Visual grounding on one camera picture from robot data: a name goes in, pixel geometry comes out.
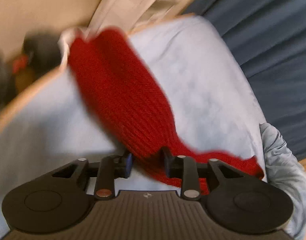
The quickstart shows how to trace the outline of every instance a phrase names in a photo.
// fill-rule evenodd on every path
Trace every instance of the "red garment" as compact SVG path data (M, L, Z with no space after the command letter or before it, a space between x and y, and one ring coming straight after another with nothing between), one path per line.
M180 179L165 175L157 154L162 146L175 156L191 156L201 163L216 158L263 178L255 156L241 160L223 151L196 153L181 142L164 93L119 30L106 29L89 42L75 39L69 65L87 106L153 178L181 186ZM200 182L202 193L207 194L205 179Z

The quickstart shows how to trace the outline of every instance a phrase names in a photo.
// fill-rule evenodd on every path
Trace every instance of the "wrinkled cloth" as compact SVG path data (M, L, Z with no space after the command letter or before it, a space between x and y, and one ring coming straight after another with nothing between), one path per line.
M293 215L285 231L295 240L302 240L306 234L306 171L273 125L263 123L260 130L268 183L286 192L293 201Z

